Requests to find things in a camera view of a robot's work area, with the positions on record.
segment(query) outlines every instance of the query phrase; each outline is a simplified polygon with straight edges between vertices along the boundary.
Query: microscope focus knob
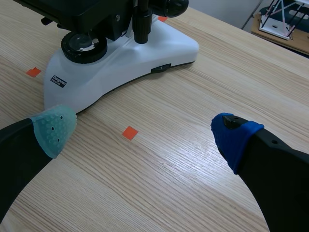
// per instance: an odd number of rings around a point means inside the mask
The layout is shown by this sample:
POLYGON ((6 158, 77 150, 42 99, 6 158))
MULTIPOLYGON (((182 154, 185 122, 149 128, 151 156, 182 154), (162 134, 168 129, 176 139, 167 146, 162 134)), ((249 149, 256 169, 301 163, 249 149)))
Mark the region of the microscope focus knob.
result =
POLYGON ((107 52, 104 35, 92 39, 89 35, 70 32, 61 41, 62 51, 74 63, 89 64, 101 59, 107 52))
POLYGON ((149 0, 149 7, 153 13, 162 16, 174 18, 183 14, 189 6, 189 0, 149 0))
POLYGON ((134 40, 138 44, 148 42, 148 35, 151 32, 153 12, 150 8, 146 11, 141 11, 138 6, 134 8, 133 14, 133 31, 134 40))

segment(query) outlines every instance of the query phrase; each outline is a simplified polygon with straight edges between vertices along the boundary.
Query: light blue gripper tip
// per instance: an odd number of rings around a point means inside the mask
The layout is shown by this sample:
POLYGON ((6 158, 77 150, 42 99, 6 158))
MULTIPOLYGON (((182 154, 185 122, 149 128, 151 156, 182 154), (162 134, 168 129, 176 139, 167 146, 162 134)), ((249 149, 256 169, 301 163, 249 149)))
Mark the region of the light blue gripper tip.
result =
POLYGON ((77 123, 75 112, 62 105, 35 115, 31 120, 39 145, 53 159, 60 154, 77 123))

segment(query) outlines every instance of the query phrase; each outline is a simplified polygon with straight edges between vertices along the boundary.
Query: wood grain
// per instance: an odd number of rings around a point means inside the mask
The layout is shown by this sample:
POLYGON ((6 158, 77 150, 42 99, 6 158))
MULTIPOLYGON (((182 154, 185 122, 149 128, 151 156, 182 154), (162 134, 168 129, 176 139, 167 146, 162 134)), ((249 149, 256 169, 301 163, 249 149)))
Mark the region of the wood grain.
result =
MULTIPOLYGON (((43 109, 42 78, 65 31, 0 0, 0 128, 43 109), (25 72, 43 70, 36 78, 25 72)), ((168 24, 200 44, 190 66, 102 97, 18 196, 1 232, 266 232, 218 153, 211 119, 231 112, 308 151, 308 60, 193 9, 168 24), (128 127, 139 131, 129 141, 128 127)))
POLYGON ((252 34, 259 36, 265 40, 273 42, 275 44, 290 48, 294 51, 301 52, 303 54, 309 55, 309 33, 295 29, 292 33, 292 39, 285 40, 277 36, 268 34, 266 32, 260 31, 260 14, 256 14, 253 19, 253 24, 251 28, 252 34))

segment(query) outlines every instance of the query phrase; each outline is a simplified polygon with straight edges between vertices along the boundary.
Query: white microscope base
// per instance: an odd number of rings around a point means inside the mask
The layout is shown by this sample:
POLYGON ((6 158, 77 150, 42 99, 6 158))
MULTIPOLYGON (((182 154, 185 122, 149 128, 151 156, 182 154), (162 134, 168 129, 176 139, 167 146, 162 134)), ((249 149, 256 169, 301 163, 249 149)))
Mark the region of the white microscope base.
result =
POLYGON ((123 36, 108 41, 106 55, 91 64, 68 60, 62 50, 51 58, 44 78, 44 105, 65 105, 80 112, 104 94, 164 65, 194 62, 198 43, 171 26, 155 21, 146 44, 123 36))

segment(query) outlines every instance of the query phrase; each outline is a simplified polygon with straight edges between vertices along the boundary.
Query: microscope label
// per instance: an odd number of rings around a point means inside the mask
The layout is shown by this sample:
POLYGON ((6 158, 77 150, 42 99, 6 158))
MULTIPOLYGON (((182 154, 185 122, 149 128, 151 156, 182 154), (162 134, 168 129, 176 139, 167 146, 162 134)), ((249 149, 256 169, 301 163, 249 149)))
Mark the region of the microscope label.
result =
POLYGON ((54 82, 56 85, 60 86, 61 88, 63 88, 67 82, 65 82, 64 80, 60 79, 57 76, 53 76, 52 79, 50 79, 51 82, 54 82))

